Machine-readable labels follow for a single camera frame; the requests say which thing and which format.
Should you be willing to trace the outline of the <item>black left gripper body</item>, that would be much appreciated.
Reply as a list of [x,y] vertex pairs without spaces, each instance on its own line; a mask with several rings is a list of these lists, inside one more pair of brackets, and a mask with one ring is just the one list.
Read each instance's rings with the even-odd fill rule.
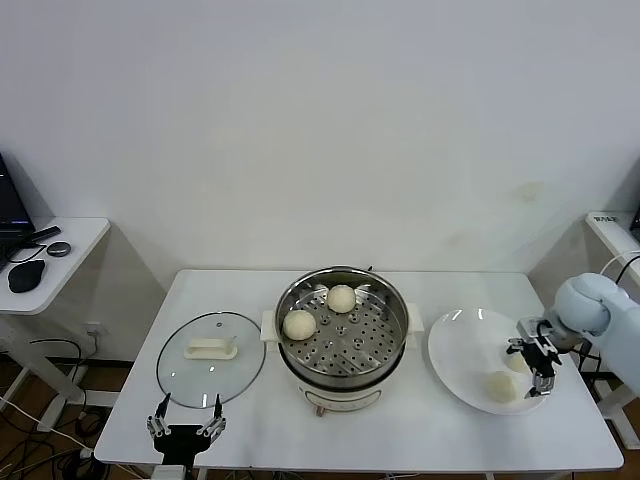
[[193,467],[195,457],[209,449],[211,438],[198,434],[198,425],[173,425],[169,434],[153,435],[154,449],[161,453],[162,465]]

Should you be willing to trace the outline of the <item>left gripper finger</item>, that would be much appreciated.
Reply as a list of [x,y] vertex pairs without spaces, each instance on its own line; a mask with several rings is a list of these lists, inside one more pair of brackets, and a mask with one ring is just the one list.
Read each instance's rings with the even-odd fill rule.
[[152,439],[160,438],[170,434],[170,428],[165,421],[165,415],[170,402],[170,394],[167,393],[164,399],[156,407],[155,413],[147,417],[146,426]]
[[223,406],[220,401],[220,396],[216,396],[214,405],[213,417],[203,426],[201,426],[196,434],[200,437],[208,438],[210,441],[215,441],[219,438],[222,432],[226,429],[226,418],[223,416]]

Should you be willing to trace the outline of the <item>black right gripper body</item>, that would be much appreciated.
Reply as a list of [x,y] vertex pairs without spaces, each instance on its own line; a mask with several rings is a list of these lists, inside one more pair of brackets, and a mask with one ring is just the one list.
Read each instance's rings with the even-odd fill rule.
[[531,370],[537,377],[554,377],[554,364],[559,363],[558,352],[544,336],[523,338],[521,342],[521,354]]

